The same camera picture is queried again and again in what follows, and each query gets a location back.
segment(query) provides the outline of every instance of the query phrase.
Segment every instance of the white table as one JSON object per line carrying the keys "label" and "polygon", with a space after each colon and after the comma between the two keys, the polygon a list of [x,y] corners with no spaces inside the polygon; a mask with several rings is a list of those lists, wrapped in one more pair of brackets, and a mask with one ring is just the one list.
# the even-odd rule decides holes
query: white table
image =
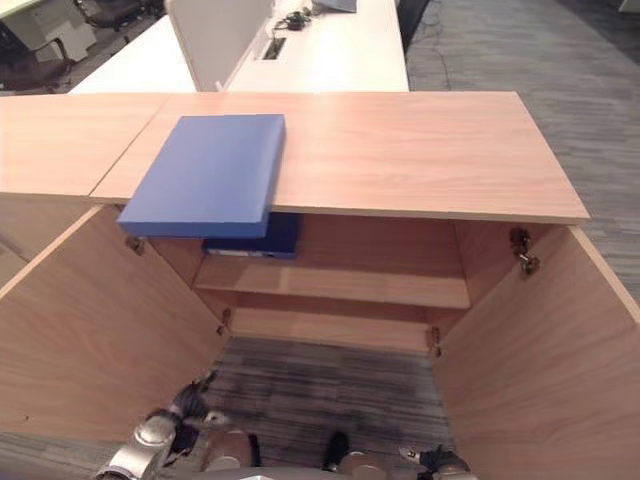
{"label": "white table", "polygon": [[[304,4],[284,0],[273,21]],[[248,56],[229,91],[409,90],[394,0],[359,0],[356,14],[323,14],[301,32],[280,30],[277,36],[288,37],[279,58],[256,60]],[[165,16],[72,93],[194,91],[173,27]]]}
{"label": "white table", "polygon": [[39,3],[42,0],[0,0],[0,19]]}

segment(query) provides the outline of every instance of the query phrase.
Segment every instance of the wooden cabinet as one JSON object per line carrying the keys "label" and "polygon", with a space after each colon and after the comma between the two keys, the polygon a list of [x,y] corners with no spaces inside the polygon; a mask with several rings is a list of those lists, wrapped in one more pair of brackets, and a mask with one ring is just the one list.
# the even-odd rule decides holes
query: wooden cabinet
{"label": "wooden cabinet", "polygon": [[92,207],[0,289],[0,425],[123,439],[228,338],[163,258]]}
{"label": "wooden cabinet", "polygon": [[[482,479],[637,477],[640,311],[573,226],[588,215],[516,95],[78,97],[44,100],[31,129],[40,102],[4,102],[0,193],[124,203],[181,115],[284,113],[274,209],[303,214],[298,257],[164,238],[139,256],[116,208],[91,207],[0,290],[0,428],[121,439],[238,335],[430,355]],[[50,131],[101,103],[81,144]]]}

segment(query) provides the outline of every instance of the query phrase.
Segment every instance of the cabinet top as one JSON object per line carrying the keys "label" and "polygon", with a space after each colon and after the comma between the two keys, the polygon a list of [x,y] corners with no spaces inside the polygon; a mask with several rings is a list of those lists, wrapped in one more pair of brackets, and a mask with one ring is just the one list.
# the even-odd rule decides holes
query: cabinet top
{"label": "cabinet top", "polygon": [[274,210],[588,219],[510,92],[99,94],[0,99],[0,194],[126,203],[183,115],[282,113]]}

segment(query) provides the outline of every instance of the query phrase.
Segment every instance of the dark blue binder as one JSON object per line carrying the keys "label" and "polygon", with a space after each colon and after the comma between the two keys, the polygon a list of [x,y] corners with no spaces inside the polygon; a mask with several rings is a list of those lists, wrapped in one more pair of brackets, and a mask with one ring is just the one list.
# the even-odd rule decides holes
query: dark blue binder
{"label": "dark blue binder", "polygon": [[284,116],[182,117],[118,219],[163,237],[264,237]]}
{"label": "dark blue binder", "polygon": [[243,255],[294,259],[300,214],[273,212],[264,238],[207,238],[202,244],[213,255]]}

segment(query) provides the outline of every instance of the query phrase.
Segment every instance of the open cabinet door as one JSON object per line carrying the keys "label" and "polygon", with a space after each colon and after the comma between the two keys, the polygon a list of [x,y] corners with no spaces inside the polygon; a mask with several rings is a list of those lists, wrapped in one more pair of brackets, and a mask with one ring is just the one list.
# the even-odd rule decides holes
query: open cabinet door
{"label": "open cabinet door", "polygon": [[458,451],[483,480],[640,478],[640,311],[577,228],[534,246],[442,343]]}
{"label": "open cabinet door", "polygon": [[0,289],[0,430],[120,440],[228,333],[149,245],[91,208]]}

